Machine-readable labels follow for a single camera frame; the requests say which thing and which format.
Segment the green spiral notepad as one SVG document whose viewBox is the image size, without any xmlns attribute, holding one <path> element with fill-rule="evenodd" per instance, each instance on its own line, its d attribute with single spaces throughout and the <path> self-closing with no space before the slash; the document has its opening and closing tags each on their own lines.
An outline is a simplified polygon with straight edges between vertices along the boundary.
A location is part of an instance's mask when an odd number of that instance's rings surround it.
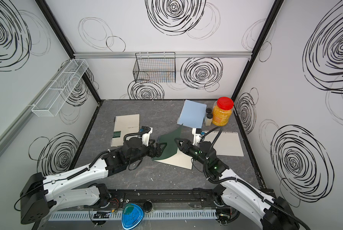
<svg viewBox="0 0 343 230">
<path fill-rule="evenodd" d="M 179 151 L 178 146 L 174 141 L 175 138 L 181 137 L 182 127 L 183 126 L 179 126 L 176 130 L 159 136 L 158 143 L 166 143 L 167 146 L 160 157 L 152 158 L 153 161 L 189 170 L 192 169 L 192 158 Z"/>
</svg>

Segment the light blue spiral notebook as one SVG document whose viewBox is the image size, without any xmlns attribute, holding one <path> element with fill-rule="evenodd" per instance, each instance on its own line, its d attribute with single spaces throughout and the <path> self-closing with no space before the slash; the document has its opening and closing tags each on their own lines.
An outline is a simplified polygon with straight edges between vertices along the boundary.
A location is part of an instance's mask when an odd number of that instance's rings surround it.
<svg viewBox="0 0 343 230">
<path fill-rule="evenodd" d="M 206 115 L 206 108 L 206 104 L 185 100 L 177 124 L 190 128 L 201 128 Z"/>
</svg>

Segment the torn lined paper page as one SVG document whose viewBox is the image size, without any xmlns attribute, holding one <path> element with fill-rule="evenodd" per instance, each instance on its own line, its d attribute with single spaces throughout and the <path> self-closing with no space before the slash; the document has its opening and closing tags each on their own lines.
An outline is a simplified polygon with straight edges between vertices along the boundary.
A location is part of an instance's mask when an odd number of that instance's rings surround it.
<svg viewBox="0 0 343 230">
<path fill-rule="evenodd" d="M 244 156 L 237 132 L 222 132 L 213 148 L 218 156 Z"/>
</svg>

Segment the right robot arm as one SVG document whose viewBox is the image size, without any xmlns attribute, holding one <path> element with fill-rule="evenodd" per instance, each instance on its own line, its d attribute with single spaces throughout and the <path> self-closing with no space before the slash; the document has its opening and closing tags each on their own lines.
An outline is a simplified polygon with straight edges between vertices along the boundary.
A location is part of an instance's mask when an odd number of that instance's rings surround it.
<svg viewBox="0 0 343 230">
<path fill-rule="evenodd" d="M 274 198 L 241 179 L 216 155 L 211 142 L 195 146 L 188 139 L 176 138 L 178 149 L 203 165 L 206 179 L 216 184 L 218 197 L 252 220 L 262 230 L 308 230 L 309 226 L 297 218 L 288 202 L 282 197 Z"/>
</svg>

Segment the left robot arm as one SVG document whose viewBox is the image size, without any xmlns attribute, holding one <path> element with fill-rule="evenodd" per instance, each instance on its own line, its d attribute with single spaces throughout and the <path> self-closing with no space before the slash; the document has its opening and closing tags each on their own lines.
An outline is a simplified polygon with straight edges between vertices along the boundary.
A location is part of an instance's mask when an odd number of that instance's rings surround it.
<svg viewBox="0 0 343 230">
<path fill-rule="evenodd" d="M 80 186 L 122 172 L 144 157 L 160 157 L 166 146 L 154 140 L 144 144 L 132 137 L 119 148 L 101 152 L 85 166 L 48 176 L 35 173 L 20 193 L 21 224 L 39 222 L 57 210 L 75 206 L 108 207 L 114 200 L 104 184 Z"/>
</svg>

